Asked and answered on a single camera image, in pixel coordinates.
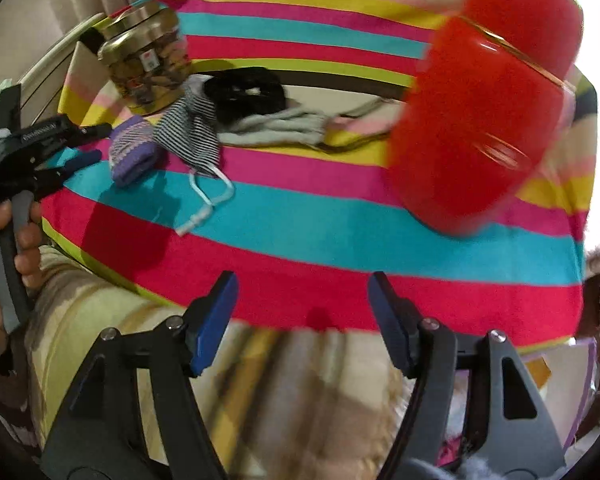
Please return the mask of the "black fuzzy scrunchie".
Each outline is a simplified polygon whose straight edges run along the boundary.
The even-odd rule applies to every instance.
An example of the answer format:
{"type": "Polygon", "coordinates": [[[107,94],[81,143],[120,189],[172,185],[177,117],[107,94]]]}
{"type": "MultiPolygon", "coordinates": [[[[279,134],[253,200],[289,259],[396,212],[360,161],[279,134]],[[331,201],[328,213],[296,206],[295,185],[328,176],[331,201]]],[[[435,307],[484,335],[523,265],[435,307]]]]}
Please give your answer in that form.
{"type": "Polygon", "coordinates": [[[268,115],[287,107],[279,78],[265,67],[241,67],[216,72],[202,85],[222,125],[252,115],[268,115]]]}

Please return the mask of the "yellow sponge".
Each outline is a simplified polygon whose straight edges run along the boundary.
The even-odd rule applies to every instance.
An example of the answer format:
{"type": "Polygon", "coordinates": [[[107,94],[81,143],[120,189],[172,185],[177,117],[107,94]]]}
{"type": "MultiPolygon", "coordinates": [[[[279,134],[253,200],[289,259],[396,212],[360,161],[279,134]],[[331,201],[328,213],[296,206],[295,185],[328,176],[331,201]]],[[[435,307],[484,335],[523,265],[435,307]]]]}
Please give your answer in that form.
{"type": "Polygon", "coordinates": [[[524,365],[527,367],[527,370],[538,389],[541,390],[544,388],[552,377],[552,371],[542,356],[527,360],[524,362],[524,365]]]}

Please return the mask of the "purple striped sock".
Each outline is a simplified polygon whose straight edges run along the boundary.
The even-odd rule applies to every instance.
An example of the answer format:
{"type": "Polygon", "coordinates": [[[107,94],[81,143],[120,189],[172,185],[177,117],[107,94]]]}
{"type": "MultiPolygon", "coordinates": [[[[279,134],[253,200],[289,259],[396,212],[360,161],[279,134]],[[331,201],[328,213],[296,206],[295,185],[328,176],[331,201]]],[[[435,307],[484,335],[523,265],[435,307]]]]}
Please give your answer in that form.
{"type": "Polygon", "coordinates": [[[154,140],[154,127],[134,115],[110,134],[108,162],[112,180],[126,188],[156,166],[161,148],[154,140]]]}

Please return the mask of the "purple white storage box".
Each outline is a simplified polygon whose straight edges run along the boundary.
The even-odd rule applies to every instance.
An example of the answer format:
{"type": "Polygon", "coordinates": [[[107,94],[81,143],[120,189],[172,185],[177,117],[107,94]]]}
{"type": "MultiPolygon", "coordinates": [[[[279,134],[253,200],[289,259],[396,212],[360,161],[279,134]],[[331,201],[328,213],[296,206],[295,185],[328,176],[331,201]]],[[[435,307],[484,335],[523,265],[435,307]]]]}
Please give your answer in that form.
{"type": "Polygon", "coordinates": [[[562,450],[576,440],[577,431],[590,408],[597,380],[597,342],[594,338],[569,338],[562,344],[524,354],[547,362],[552,377],[540,390],[553,421],[562,450]]]}

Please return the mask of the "gold lid snack jar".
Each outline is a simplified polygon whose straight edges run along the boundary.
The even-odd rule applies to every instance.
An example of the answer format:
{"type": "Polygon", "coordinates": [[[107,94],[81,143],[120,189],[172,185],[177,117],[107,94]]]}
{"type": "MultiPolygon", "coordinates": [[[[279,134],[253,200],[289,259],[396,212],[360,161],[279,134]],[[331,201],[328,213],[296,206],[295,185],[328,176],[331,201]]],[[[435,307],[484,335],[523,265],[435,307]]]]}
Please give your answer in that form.
{"type": "Polygon", "coordinates": [[[182,95],[190,62],[175,11],[142,1],[108,23],[102,36],[98,59],[133,113],[155,114],[182,95]]]}

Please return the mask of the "black white striped mask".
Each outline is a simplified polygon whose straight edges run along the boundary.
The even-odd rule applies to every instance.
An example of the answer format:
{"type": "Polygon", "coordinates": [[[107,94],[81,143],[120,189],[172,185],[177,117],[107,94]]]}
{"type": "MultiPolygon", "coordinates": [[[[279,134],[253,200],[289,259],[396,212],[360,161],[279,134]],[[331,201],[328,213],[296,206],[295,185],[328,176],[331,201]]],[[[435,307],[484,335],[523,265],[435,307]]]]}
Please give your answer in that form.
{"type": "Polygon", "coordinates": [[[204,224],[217,206],[228,202],[235,194],[233,182],[220,167],[215,106],[204,92],[204,84],[210,80],[208,75],[189,76],[182,84],[182,96],[161,116],[152,134],[159,146],[184,162],[188,168],[189,186],[202,200],[198,211],[175,229],[178,236],[204,224]],[[224,185],[223,193],[209,197],[199,187],[198,176],[220,180],[224,185]]]}

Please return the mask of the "striped beige cushion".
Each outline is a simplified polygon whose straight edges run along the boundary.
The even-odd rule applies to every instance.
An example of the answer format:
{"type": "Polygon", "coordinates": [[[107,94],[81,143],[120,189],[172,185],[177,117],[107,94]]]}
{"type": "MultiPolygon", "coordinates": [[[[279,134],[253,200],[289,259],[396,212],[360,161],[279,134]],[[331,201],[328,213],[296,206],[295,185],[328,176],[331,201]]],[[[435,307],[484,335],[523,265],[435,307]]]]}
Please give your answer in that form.
{"type": "MultiPolygon", "coordinates": [[[[45,441],[99,333],[151,330],[176,307],[111,284],[50,246],[42,277],[26,349],[33,425],[45,441]]],[[[240,321],[192,387],[233,479],[373,479],[413,391],[377,334],[240,321]]]]}

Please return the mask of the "striped colourful table cloth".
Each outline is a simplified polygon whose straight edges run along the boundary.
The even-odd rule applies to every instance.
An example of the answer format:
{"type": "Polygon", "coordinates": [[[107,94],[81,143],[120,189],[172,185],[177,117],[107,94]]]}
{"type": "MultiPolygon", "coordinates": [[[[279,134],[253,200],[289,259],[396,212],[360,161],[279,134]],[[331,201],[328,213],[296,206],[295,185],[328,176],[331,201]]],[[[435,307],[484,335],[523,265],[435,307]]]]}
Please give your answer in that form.
{"type": "MultiPolygon", "coordinates": [[[[291,96],[338,113],[369,96],[387,105],[330,136],[385,129],[432,32],[462,0],[158,0],[178,14],[195,70],[275,70],[291,96]]],[[[110,280],[188,304],[223,270],[238,275],[235,314],[279,328],[373,330],[375,271],[453,330],[504,330],[532,351],[572,336],[583,310],[584,225],[594,183],[595,89],[574,74],[577,107],[538,172],[477,235],[432,232],[400,204],[385,142],[329,155],[304,148],[226,148],[236,192],[199,228],[185,165],[168,156],[118,188],[106,162],[43,203],[47,234],[110,280]]]]}

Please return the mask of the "grey folded sock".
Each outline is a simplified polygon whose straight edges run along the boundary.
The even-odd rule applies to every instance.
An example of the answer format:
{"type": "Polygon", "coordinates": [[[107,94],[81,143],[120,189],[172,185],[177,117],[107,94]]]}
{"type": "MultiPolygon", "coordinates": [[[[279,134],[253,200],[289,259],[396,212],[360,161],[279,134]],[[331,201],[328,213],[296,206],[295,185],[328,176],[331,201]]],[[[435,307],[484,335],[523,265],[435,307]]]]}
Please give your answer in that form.
{"type": "Polygon", "coordinates": [[[334,116],[321,110],[296,106],[274,114],[251,115],[228,126],[217,126],[221,144],[234,148],[280,148],[322,143],[334,116]]]}

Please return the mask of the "red thermos flask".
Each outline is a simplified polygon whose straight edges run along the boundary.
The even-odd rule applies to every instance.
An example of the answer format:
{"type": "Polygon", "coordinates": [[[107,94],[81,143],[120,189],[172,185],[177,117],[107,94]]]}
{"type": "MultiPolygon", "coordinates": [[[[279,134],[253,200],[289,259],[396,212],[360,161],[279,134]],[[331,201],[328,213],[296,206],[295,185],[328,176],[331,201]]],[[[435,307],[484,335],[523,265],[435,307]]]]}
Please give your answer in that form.
{"type": "Polygon", "coordinates": [[[574,0],[465,0],[435,33],[388,142],[388,176],[428,228],[479,231],[538,168],[574,112],[574,0]]]}

